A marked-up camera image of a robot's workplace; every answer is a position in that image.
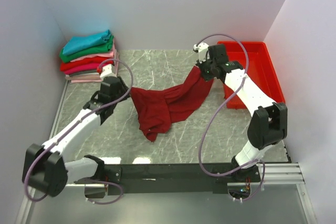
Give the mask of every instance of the green folded cloth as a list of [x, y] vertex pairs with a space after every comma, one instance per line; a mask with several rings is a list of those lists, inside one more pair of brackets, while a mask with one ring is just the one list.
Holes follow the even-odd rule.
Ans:
[[68, 63], [72, 60], [75, 60], [85, 55], [95, 55], [95, 54], [103, 54], [103, 53], [109, 52], [112, 46], [113, 46], [113, 35], [111, 35], [111, 37], [105, 44], [94, 46], [94, 47], [89, 47], [79, 52], [75, 52], [74, 54], [64, 55], [63, 49], [62, 49], [61, 52], [59, 53], [59, 57], [62, 59], [64, 63]]

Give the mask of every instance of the gray marble surface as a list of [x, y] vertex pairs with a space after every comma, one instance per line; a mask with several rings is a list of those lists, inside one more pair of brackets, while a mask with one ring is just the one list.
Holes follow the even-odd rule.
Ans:
[[[191, 50], [126, 50], [120, 52], [134, 74], [134, 86], [163, 90], [182, 83], [197, 54]], [[130, 77], [124, 66], [119, 75], [125, 83]], [[62, 109], [57, 119], [56, 133], [61, 131], [81, 110], [91, 95], [99, 89], [98, 83], [80, 83], [67, 86]], [[166, 134], [159, 134], [151, 143], [139, 130], [138, 115], [131, 99], [119, 103], [114, 114], [95, 130], [73, 153], [73, 159], [86, 154], [97, 157], [120, 158], [123, 164], [135, 163], [197, 163], [198, 146], [207, 122], [224, 101], [223, 85], [215, 81], [202, 106], [186, 121], [172, 124]], [[247, 141], [250, 115], [247, 110], [223, 108], [208, 131], [203, 145], [204, 162], [230, 162]], [[265, 155], [267, 162], [287, 162], [283, 142]]]

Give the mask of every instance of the tabletop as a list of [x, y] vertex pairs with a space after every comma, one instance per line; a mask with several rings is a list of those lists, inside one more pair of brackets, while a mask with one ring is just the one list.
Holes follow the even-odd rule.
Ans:
[[[192, 50], [124, 50], [120, 59], [130, 66], [134, 87], [164, 90], [183, 83], [198, 55]], [[118, 75], [129, 85], [127, 69], [119, 65]], [[99, 83], [67, 83], [55, 133], [70, 123], [92, 94], [99, 90]], [[214, 81], [202, 106], [187, 120], [173, 123], [165, 134], [159, 134], [154, 143], [139, 130], [138, 114], [132, 99], [119, 103], [110, 116], [83, 144], [74, 151], [73, 160], [90, 154], [114, 158], [121, 164], [132, 163], [197, 163], [198, 147], [202, 134], [224, 101], [223, 85]], [[211, 125], [202, 149], [203, 162], [230, 162], [247, 142], [250, 122], [247, 110], [223, 108]], [[265, 162], [288, 162], [283, 141], [268, 150]]]

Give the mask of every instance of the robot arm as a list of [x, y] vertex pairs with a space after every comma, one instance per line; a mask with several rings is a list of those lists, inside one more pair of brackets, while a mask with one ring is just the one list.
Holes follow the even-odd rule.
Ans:
[[223, 44], [208, 46], [200, 43], [194, 46], [199, 60], [196, 65], [205, 80], [220, 79], [232, 90], [237, 90], [245, 77], [243, 87], [237, 92], [238, 97], [251, 114], [247, 130], [248, 141], [243, 149], [233, 158], [237, 166], [254, 159], [261, 159], [265, 152], [287, 136], [287, 107], [277, 103], [264, 94], [245, 74], [237, 61], [229, 61]]
[[55, 197], [64, 189], [66, 184], [73, 183], [82, 178], [105, 179], [104, 162], [97, 157], [86, 155], [78, 161], [70, 162], [70, 154], [113, 114], [113, 110], [117, 104], [98, 110], [83, 120], [81, 118], [92, 110], [120, 98], [128, 90], [123, 80], [112, 73], [111, 65], [103, 67], [100, 77], [103, 79], [100, 90], [93, 94], [90, 101], [83, 106], [83, 109], [71, 123], [42, 145], [33, 144], [27, 149], [22, 181], [25, 180], [29, 167], [40, 153], [51, 144], [56, 143], [59, 137], [78, 121], [80, 123], [77, 127], [68, 133], [58, 145], [53, 147], [37, 163], [29, 177], [28, 185]]

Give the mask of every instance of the pink folded cloth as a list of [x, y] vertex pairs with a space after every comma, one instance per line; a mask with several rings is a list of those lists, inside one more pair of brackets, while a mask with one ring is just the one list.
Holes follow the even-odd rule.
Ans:
[[67, 71], [64, 71], [65, 74], [72, 74], [72, 73], [76, 73], [79, 71], [85, 71], [85, 70], [92, 70], [92, 69], [97, 69], [97, 67], [100, 65], [100, 63], [89, 63], [89, 64], [84, 64], [84, 65], [80, 65], [74, 68], [71, 68]]
[[83, 74], [80, 76], [65, 76], [68, 81], [72, 80], [101, 80], [99, 74]]
[[82, 59], [85, 59], [85, 58], [93, 58], [93, 57], [96, 57], [96, 56], [106, 57], [106, 58], [113, 58], [113, 56], [116, 55], [116, 53], [117, 53], [117, 51], [115, 49], [114, 39], [113, 39], [113, 46], [112, 46], [111, 51], [109, 51], [109, 52], [107, 52], [105, 54], [85, 55], [85, 56], [79, 57], [77, 59], [74, 59], [71, 62], [74, 62], [74, 61], [77, 61], [77, 60], [82, 60]]
[[101, 82], [101, 80], [72, 80], [71, 83]]

